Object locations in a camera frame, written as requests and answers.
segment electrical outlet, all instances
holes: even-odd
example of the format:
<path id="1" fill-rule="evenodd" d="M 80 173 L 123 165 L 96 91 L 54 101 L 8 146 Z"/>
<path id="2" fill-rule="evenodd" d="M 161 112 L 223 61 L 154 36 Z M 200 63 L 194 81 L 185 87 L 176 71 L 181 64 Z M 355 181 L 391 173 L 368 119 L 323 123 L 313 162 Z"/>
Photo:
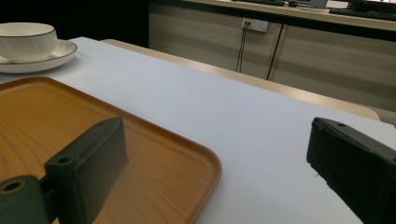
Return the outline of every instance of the electrical outlet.
<path id="1" fill-rule="evenodd" d="M 268 21 L 258 21 L 249 18 L 242 18 L 241 27 L 244 28 L 246 22 L 248 23 L 247 29 L 248 30 L 255 30 L 260 32 L 266 32 Z"/>

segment dark background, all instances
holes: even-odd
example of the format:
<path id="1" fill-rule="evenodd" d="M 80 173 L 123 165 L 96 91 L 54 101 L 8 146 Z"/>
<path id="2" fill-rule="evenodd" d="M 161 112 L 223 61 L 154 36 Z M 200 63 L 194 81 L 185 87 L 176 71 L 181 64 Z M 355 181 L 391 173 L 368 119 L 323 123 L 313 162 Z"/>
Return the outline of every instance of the dark background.
<path id="1" fill-rule="evenodd" d="M 0 23 L 29 21 L 55 27 L 59 39 L 117 39 L 147 48 L 148 0 L 9 0 Z"/>

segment cup rim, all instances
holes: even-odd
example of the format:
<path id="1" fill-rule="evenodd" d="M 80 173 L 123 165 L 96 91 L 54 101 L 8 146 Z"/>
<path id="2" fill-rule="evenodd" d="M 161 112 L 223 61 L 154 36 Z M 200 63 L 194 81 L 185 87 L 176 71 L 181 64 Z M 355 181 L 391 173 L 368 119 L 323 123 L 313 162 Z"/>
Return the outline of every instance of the cup rim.
<path id="1" fill-rule="evenodd" d="M 40 34 L 36 34 L 36 35 L 1 35 L 0 34 L 0 37 L 3 37 L 3 38 L 5 38 L 5 37 L 12 37 L 12 38 L 15 38 L 15 37 L 32 37 L 32 36 L 47 35 L 47 34 L 50 34 L 52 32 L 55 32 L 55 27 L 53 27 L 52 25 L 49 25 L 49 24 L 46 24 L 46 23 L 39 23 L 39 22 L 23 22 L 23 21 L 0 23 L 0 29 L 1 29 L 1 26 L 3 26 L 3 25 L 7 26 L 7 25 L 16 25 L 16 24 L 17 25 L 18 24 L 34 24 L 34 25 L 40 25 L 40 26 L 48 26 L 50 28 L 50 30 L 45 32 L 45 33 L 40 33 Z"/>

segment white saucer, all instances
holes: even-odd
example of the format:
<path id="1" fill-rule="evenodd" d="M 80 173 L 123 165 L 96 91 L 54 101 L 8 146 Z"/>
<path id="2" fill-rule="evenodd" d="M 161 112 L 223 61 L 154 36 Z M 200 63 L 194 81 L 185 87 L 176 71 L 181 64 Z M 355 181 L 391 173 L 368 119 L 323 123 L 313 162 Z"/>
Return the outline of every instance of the white saucer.
<path id="1" fill-rule="evenodd" d="M 48 58 L 38 62 L 15 63 L 0 57 L 0 73 L 33 73 L 48 70 L 68 63 L 77 52 L 77 45 L 58 39 L 58 45 Z"/>

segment white table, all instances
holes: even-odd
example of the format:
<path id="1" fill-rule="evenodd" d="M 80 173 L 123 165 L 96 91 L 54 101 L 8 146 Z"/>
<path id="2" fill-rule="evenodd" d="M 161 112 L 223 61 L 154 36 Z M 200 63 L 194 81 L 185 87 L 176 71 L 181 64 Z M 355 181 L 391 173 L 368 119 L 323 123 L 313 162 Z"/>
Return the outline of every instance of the white table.
<path id="1" fill-rule="evenodd" d="M 311 121 L 335 119 L 396 148 L 391 125 L 188 66 L 73 39 L 76 57 L 38 73 L 211 148 L 222 177 L 198 223 L 361 223 L 305 160 Z M 24 75 L 0 74 L 0 82 Z"/>

